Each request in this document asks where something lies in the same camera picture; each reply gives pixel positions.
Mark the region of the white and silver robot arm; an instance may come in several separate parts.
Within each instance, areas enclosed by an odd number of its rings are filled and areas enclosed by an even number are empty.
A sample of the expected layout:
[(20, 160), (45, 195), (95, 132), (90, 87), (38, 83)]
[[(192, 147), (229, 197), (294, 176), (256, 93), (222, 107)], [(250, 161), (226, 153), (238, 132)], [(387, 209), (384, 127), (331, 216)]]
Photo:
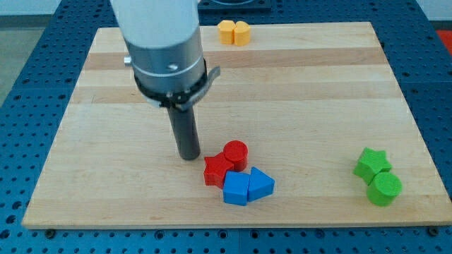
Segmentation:
[(138, 83), (183, 92), (205, 74), (197, 0), (111, 0)]

